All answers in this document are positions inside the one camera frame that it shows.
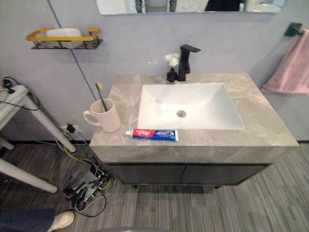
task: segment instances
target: plug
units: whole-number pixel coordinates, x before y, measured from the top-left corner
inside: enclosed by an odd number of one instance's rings
[[[12,87],[13,87],[13,83],[9,79],[6,79],[5,77],[3,80],[3,88],[7,88],[9,94],[12,94],[12,93],[15,93],[15,90],[11,89]]]
[[[74,126],[72,124],[68,124],[67,131],[70,132],[70,133],[74,133],[75,132]]]

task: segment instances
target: mirror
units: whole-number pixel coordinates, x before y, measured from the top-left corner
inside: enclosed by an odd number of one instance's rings
[[[285,0],[97,0],[100,14],[146,14],[188,12],[277,13]]]

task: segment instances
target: gray floor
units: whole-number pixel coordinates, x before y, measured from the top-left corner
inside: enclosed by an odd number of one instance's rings
[[[75,154],[84,156],[79,148]],[[53,145],[18,145],[4,159],[63,188],[89,164],[71,160]],[[70,208],[61,191],[45,193],[1,176],[4,209]],[[95,204],[87,213],[100,211]],[[106,210],[96,218],[76,215],[61,231],[90,232],[110,227],[158,227],[173,232],[309,231],[309,144],[301,144],[274,165],[236,187],[156,187],[134,189],[118,183]]]

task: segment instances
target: toothpaste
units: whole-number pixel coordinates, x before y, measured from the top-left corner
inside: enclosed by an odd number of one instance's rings
[[[134,139],[178,141],[177,130],[133,129],[131,131],[126,131],[126,135],[130,135],[131,138]]]

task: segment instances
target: pink towel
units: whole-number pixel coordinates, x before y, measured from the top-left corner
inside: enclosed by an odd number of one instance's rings
[[[261,91],[309,95],[309,30],[299,36]]]

